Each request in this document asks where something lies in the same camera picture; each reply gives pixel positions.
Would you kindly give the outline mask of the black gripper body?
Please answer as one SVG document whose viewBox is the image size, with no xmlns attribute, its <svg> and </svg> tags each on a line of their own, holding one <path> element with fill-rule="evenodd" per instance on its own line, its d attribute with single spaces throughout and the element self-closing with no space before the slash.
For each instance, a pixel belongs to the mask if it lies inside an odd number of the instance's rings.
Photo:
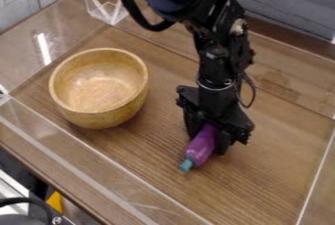
<svg viewBox="0 0 335 225">
<path fill-rule="evenodd" d="M 177 87 L 177 105 L 183 111 L 201 111 L 204 123 L 213 124 L 232 136 L 232 142 L 249 142 L 253 123 L 240 105 L 241 82 L 230 84 L 222 90 L 179 85 Z"/>
</svg>

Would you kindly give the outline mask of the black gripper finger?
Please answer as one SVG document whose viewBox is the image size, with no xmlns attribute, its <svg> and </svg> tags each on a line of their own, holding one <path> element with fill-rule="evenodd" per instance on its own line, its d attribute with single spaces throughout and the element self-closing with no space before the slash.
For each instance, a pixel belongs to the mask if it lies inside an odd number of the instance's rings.
<svg viewBox="0 0 335 225">
<path fill-rule="evenodd" d="M 205 114 L 201 111 L 183 111 L 183 120 L 188 134 L 193 138 L 202 127 Z"/>
<path fill-rule="evenodd" d="M 216 154 L 224 156 L 230 145 L 232 145 L 232 136 L 225 130 L 221 130 L 218 132 L 218 137 L 217 137 Z"/>
</svg>

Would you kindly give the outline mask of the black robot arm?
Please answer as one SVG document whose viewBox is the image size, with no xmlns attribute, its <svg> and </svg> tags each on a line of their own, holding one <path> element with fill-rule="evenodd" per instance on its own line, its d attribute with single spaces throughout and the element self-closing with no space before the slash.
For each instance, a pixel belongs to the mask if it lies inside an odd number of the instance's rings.
<svg viewBox="0 0 335 225">
<path fill-rule="evenodd" d="M 146 0 L 162 18 L 150 23 L 135 0 L 122 3 L 142 28 L 162 31 L 181 23 L 192 33 L 198 55 L 196 86 L 177 87 L 177 105 L 192 137 L 205 124 L 218 129 L 214 152 L 225 154 L 234 143 L 249 141 L 253 131 L 244 113 L 249 105 L 241 100 L 242 84 L 252 83 L 246 68 L 255 56 L 244 7 L 237 0 Z"/>
</svg>

